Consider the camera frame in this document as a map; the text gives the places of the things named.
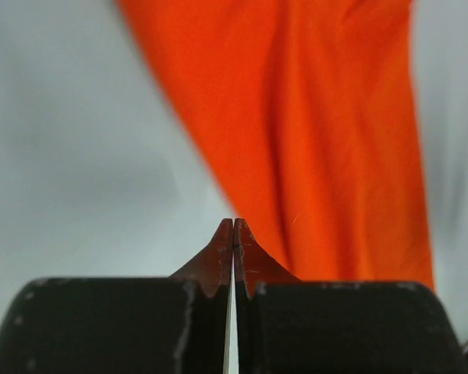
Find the orange t shirt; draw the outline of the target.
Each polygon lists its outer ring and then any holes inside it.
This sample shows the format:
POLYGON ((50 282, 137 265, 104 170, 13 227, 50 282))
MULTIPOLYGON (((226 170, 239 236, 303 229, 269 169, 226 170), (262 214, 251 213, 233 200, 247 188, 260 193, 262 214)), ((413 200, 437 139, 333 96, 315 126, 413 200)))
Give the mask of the orange t shirt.
POLYGON ((121 1, 236 212, 302 280, 434 284, 409 1, 121 1))

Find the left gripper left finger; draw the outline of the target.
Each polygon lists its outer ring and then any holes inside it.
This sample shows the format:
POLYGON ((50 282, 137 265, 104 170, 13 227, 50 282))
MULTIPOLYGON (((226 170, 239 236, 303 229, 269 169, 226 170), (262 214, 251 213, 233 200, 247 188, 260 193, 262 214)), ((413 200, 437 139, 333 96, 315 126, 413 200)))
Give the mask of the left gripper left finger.
POLYGON ((233 222, 168 277, 39 278, 0 326, 0 373, 224 373, 233 222))

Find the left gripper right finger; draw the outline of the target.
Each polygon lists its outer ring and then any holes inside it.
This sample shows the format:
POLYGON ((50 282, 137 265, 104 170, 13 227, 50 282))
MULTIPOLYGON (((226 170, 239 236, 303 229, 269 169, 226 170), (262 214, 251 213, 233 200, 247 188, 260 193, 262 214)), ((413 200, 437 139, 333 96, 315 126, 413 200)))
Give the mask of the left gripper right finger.
POLYGON ((417 282, 304 282, 246 221, 233 228, 242 373, 468 373, 435 294, 417 282))

